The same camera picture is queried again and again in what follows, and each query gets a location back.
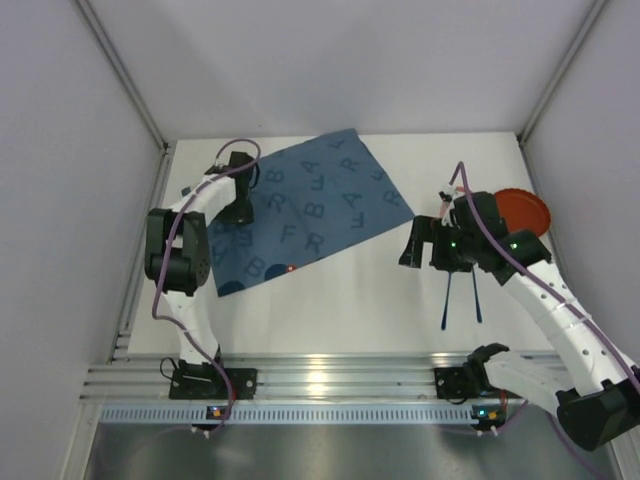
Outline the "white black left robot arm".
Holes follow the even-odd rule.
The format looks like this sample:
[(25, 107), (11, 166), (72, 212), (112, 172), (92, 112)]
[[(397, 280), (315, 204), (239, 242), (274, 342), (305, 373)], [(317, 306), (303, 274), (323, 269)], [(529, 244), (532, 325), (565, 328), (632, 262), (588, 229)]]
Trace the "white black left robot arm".
[(152, 317), (177, 328), (179, 359), (188, 365), (219, 359), (207, 304), (214, 287), (208, 227), (214, 221), (251, 224), (250, 191), (258, 178), (257, 160), (233, 151), (226, 164), (211, 166), (182, 199), (147, 214), (144, 271), (156, 288)]

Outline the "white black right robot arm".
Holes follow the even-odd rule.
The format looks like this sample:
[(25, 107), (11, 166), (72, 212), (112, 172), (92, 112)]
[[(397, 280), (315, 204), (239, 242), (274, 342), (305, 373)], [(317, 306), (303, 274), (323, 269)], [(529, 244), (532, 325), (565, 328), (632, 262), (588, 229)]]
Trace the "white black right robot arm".
[(449, 275), (490, 274), (528, 313), (567, 371), (560, 377), (509, 347), (476, 348), (459, 367), (436, 374), (441, 399), (513, 393), (555, 417), (575, 445), (594, 451), (639, 425), (639, 366), (596, 325), (572, 294), (550, 251), (532, 231), (511, 232), (488, 192), (442, 193), (441, 217), (414, 218), (399, 258)]

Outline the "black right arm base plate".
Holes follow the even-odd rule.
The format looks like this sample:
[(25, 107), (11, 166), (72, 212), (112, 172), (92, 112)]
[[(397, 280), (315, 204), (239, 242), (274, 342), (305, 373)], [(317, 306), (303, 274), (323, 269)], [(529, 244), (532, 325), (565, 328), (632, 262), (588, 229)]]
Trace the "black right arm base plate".
[(436, 394), (439, 399), (466, 401), (479, 398), (478, 374), (470, 366), (437, 367), (433, 370)]

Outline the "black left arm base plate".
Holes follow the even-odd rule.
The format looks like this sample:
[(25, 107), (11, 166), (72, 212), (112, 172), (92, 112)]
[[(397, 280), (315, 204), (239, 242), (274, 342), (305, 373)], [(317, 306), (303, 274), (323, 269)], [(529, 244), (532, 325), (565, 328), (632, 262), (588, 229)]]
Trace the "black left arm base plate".
[[(257, 390), (257, 370), (225, 368), (234, 400), (251, 400)], [(169, 389), (171, 400), (227, 400), (227, 384), (215, 368), (201, 371), (174, 371)]]

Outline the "blue letter-print placemat cloth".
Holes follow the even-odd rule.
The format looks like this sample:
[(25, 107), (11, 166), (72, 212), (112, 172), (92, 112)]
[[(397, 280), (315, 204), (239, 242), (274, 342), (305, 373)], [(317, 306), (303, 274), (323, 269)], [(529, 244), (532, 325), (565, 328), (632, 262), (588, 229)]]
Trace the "blue letter-print placemat cloth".
[(414, 213), (354, 129), (259, 160), (254, 220), (208, 226), (219, 296), (252, 288), (412, 221)]

